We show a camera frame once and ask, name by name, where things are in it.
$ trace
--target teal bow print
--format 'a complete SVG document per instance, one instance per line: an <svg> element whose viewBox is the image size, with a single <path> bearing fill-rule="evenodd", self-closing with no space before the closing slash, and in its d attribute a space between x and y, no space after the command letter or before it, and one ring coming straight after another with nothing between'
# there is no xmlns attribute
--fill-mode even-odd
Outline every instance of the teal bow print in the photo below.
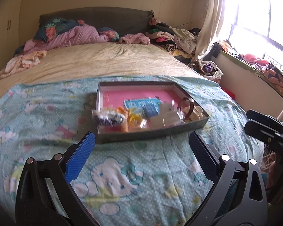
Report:
<svg viewBox="0 0 283 226"><path fill-rule="evenodd" d="M127 176L130 184L139 185L143 181L141 176L135 174L135 166L133 164L123 167L121 173Z"/></svg>
<svg viewBox="0 0 283 226"><path fill-rule="evenodd" d="M207 184L207 183L208 183L208 179L206 178L206 176L205 176L204 174L201 174L201 172L198 172L198 173L195 175L194 180L195 180L195 182L202 181L204 184Z"/></svg>

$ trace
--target pillow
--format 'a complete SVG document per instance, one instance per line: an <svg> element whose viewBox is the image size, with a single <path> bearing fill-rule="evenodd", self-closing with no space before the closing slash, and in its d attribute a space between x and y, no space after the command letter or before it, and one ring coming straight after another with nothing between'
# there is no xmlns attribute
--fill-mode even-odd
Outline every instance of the pillow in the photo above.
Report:
<svg viewBox="0 0 283 226"><path fill-rule="evenodd" d="M112 30L109 27L103 27L97 30L97 32L99 33L99 35L101 34L105 34L110 38L111 42L116 42L119 40L119 34L115 31Z"/></svg>
<svg viewBox="0 0 283 226"><path fill-rule="evenodd" d="M63 34L78 25L82 26L83 24L83 20L75 21L72 19L52 18L37 31L34 39L49 42L56 36Z"/></svg>

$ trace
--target cartoon cat face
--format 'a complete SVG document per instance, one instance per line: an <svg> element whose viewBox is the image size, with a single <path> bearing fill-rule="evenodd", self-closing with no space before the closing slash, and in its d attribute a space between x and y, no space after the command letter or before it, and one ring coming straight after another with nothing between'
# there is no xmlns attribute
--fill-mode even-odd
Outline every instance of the cartoon cat face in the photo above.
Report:
<svg viewBox="0 0 283 226"><path fill-rule="evenodd" d="M116 159L108 158L104 163L92 168L91 177L99 188L107 190L112 196L130 195L138 185L131 184L127 176L121 173L123 167Z"/></svg>

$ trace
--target beige bedsheet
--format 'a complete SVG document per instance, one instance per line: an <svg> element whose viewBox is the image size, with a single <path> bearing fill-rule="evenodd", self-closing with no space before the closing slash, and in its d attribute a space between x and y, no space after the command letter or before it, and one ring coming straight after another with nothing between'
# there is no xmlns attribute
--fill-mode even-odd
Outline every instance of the beige bedsheet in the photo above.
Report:
<svg viewBox="0 0 283 226"><path fill-rule="evenodd" d="M48 51L41 64L0 80L0 98L17 83L40 83L90 76L168 75L202 78L154 45L100 43Z"/></svg>

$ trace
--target cable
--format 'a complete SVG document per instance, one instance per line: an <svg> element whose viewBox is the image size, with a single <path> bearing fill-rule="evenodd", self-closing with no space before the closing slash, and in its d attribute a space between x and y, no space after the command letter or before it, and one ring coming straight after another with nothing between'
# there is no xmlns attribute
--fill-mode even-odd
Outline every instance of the cable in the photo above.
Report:
<svg viewBox="0 0 283 226"><path fill-rule="evenodd" d="M190 25L190 24L194 24L194 23L198 23L199 21L201 21L205 16L201 17L200 19L196 19L192 22L189 22L189 23L186 23L186 24L182 24L182 25Z"/></svg>

